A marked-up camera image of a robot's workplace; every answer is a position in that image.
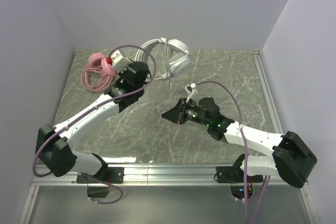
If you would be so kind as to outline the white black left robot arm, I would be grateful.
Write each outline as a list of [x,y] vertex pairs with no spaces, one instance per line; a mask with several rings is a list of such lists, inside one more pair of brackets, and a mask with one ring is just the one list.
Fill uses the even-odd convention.
[[108,164],[99,155],[84,154],[74,148],[96,126],[137,102],[144,95],[150,75],[147,64],[132,62],[93,104],[54,127],[43,125],[38,131],[35,159],[41,160],[56,177],[72,171],[106,179]]

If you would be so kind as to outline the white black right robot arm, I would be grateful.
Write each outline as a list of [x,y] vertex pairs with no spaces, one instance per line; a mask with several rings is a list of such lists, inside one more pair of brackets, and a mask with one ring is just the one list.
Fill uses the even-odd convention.
[[179,99],[172,109],[164,112],[162,118],[182,125],[187,121],[203,125],[207,133],[216,141],[247,146],[261,153],[261,156],[241,154],[231,167],[218,166],[218,183],[243,183],[244,176],[253,183],[261,183],[266,176],[280,177],[295,188],[306,183],[317,158],[298,134],[269,133],[247,126],[220,113],[213,98],[202,98],[198,103],[192,99]]

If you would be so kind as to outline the white headphones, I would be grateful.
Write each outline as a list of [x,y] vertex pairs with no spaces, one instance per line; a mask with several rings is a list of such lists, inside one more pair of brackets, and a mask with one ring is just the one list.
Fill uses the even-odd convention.
[[154,80],[166,81],[181,75],[190,65],[190,49],[178,39],[158,38],[146,41],[141,48],[147,52],[160,45],[161,56],[160,60],[163,63],[165,71],[159,73]]

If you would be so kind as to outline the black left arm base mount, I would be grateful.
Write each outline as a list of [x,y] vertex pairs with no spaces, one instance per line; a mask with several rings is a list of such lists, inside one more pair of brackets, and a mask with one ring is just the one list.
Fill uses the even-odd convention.
[[123,167],[106,166],[96,175],[78,174],[77,184],[87,184],[87,195],[96,200],[105,200],[109,196],[117,199],[121,195],[116,184],[122,184],[124,179]]

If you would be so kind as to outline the pink headphones with cable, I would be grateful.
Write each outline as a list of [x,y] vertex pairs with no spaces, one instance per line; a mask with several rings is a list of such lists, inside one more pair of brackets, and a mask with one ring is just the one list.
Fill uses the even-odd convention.
[[[92,73],[100,77],[95,85],[90,83]],[[89,57],[88,64],[81,73],[81,84],[88,91],[101,92],[111,84],[116,75],[117,72],[112,66],[112,59],[101,52],[96,52]]]

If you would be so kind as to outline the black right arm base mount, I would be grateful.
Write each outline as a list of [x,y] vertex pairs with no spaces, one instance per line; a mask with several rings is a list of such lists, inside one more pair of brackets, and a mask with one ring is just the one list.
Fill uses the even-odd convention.
[[[220,184],[229,184],[230,193],[235,200],[244,200],[244,172],[239,167],[217,166],[214,180]],[[254,183],[263,183],[261,175],[247,176],[247,196],[248,199],[254,194]]]

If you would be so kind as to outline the aluminium front rail frame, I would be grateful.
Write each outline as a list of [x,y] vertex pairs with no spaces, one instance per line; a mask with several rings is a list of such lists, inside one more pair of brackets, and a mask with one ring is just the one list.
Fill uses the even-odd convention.
[[88,199],[77,174],[33,178],[20,223],[311,223],[307,189],[272,178],[262,197],[235,200],[214,164],[124,164],[123,194]]

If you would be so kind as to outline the aluminium right side rail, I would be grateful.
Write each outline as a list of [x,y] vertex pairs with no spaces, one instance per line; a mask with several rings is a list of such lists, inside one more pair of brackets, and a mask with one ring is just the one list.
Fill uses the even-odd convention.
[[267,108],[270,114],[271,124],[273,127],[273,130],[276,134],[282,135],[284,133],[280,118],[277,112],[277,108],[271,93],[271,89],[266,77],[266,72],[264,70],[261,57],[260,57],[260,51],[252,51],[252,58],[254,60],[256,70],[259,76],[259,80],[261,83],[261,88],[264,93],[264,97],[266,100]]

